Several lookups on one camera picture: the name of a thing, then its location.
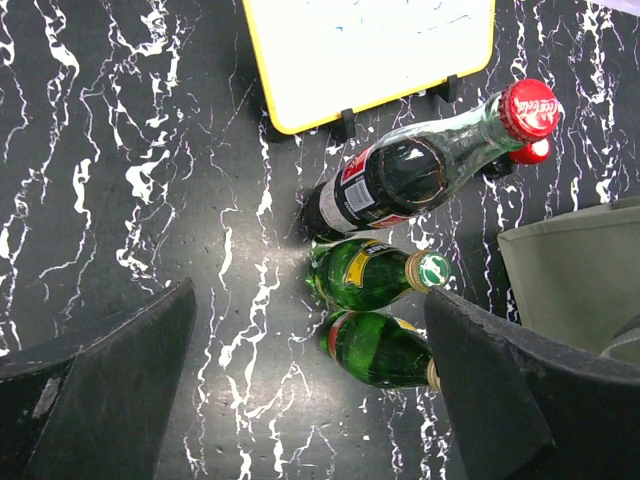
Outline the coca-cola glass bottle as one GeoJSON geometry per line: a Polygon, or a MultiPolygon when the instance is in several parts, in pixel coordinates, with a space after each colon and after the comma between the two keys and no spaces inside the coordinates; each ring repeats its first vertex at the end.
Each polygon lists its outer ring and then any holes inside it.
{"type": "Polygon", "coordinates": [[[559,110],[545,83],[526,78],[466,112],[392,130],[313,190],[304,231],[330,243],[431,211],[485,165],[546,139],[559,110]]]}

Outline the green perrier bottle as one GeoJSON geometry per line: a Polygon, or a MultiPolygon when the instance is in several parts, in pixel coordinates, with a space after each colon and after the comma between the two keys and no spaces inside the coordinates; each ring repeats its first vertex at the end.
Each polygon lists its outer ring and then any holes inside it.
{"type": "Polygon", "coordinates": [[[354,238],[311,254],[306,283],[327,303],[366,312],[446,285],[449,260],[432,250],[406,253],[377,239],[354,238]]]}

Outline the green canvas bag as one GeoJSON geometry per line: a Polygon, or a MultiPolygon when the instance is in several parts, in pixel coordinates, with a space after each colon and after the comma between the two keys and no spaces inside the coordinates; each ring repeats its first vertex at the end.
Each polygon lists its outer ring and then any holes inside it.
{"type": "Polygon", "coordinates": [[[638,363],[637,197],[511,229],[497,240],[523,326],[638,363]]]}

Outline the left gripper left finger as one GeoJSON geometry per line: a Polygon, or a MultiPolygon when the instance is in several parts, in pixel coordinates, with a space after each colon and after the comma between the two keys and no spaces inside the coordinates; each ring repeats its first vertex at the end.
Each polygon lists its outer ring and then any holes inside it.
{"type": "Polygon", "coordinates": [[[2,357],[2,478],[153,478],[196,314],[186,278],[2,357]]]}

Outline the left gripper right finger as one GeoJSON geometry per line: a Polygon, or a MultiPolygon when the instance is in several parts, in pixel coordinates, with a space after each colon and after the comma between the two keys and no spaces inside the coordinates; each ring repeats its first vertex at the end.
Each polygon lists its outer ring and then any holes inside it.
{"type": "Polygon", "coordinates": [[[470,479],[636,479],[639,367],[464,298],[424,299],[428,343],[470,479]]]}

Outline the green glass bottle red label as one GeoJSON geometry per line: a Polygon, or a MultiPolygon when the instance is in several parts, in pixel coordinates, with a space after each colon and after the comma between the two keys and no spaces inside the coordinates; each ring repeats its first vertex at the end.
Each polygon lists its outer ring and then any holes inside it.
{"type": "Polygon", "coordinates": [[[386,390],[441,389],[426,338],[400,318],[373,311],[334,312],[325,319],[320,345],[341,368],[366,385],[386,390]]]}

